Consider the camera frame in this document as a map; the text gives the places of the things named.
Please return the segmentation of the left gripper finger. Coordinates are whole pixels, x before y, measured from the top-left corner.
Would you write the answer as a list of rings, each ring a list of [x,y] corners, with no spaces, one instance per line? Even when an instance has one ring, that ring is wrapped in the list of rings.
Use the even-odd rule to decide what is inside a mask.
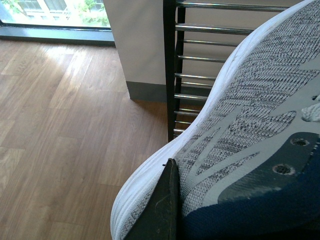
[[[169,158],[141,215],[126,240],[176,240],[179,221],[180,177],[176,161]]]

